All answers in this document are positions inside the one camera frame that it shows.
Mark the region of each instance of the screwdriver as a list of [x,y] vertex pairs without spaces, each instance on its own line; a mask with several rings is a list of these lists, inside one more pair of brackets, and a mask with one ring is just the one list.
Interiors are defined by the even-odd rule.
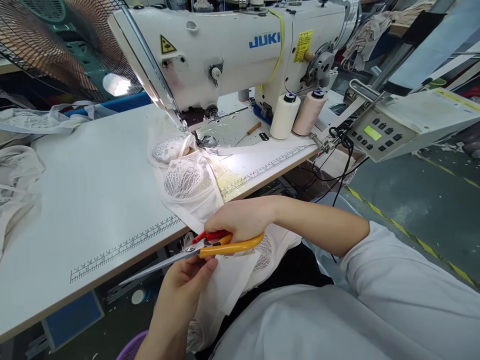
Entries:
[[245,134],[244,137],[242,137],[240,139],[240,141],[242,141],[243,139],[245,139],[248,135],[251,135],[255,130],[257,130],[260,126],[262,126],[262,123],[259,121],[257,122],[250,130],[248,130]]

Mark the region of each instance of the white sleeve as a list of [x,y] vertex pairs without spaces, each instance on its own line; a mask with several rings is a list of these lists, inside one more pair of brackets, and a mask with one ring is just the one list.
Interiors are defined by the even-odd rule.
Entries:
[[480,359],[480,294],[370,221],[340,263],[358,300],[447,359]]

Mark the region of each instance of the purple basket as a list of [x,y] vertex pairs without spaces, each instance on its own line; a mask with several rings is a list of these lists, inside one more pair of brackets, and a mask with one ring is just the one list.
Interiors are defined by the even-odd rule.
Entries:
[[137,352],[140,349],[140,345],[144,342],[145,337],[148,334],[148,330],[139,333],[120,351],[120,354],[116,357],[116,360],[134,360]]

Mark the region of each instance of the yellow label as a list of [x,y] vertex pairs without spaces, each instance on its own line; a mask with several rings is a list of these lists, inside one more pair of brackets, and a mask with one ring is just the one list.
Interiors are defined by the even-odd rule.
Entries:
[[363,131],[366,132],[367,135],[370,136],[375,141],[377,141],[382,137],[382,134],[380,134],[377,130],[375,130],[370,125],[368,125]]
[[310,47],[310,42],[312,41],[313,35],[313,30],[301,32],[298,34],[295,57],[293,58],[294,63],[301,63],[304,60],[305,53]]
[[439,95],[442,95],[444,98],[448,98],[448,99],[453,100],[453,101],[455,101],[459,104],[465,105],[466,107],[468,107],[472,110],[480,112],[480,106],[479,105],[476,105],[472,101],[468,101],[464,97],[456,95],[453,92],[447,91],[447,90],[445,90],[444,88],[441,88],[441,87],[436,88],[433,91],[438,93]]
[[165,54],[168,54],[168,53],[173,53],[174,51],[177,51],[175,46],[173,46],[170,41],[168,41],[166,38],[164,38],[163,35],[160,35],[160,44],[161,44],[162,55],[165,55]]

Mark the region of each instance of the scissor handle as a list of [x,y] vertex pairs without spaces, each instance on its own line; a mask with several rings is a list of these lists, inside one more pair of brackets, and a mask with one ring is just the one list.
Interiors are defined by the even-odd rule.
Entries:
[[230,235],[230,232],[227,231],[227,230],[219,230],[219,231],[210,232],[210,233],[206,233],[204,231],[200,235],[198,235],[196,238],[194,238],[191,243],[196,244],[199,241],[202,241],[202,240],[205,240],[205,239],[209,242],[212,242],[212,240],[220,239],[220,238],[223,238],[224,236],[227,236],[227,235]]
[[265,233],[262,232],[260,235],[242,242],[236,242],[231,244],[230,240],[232,240],[232,234],[228,234],[225,237],[222,237],[219,240],[221,245],[217,246],[209,246],[204,247],[200,250],[200,254],[198,255],[201,259],[207,256],[215,256],[215,255],[228,255],[233,253],[239,253],[245,250],[253,249],[258,244],[262,242],[264,239]]

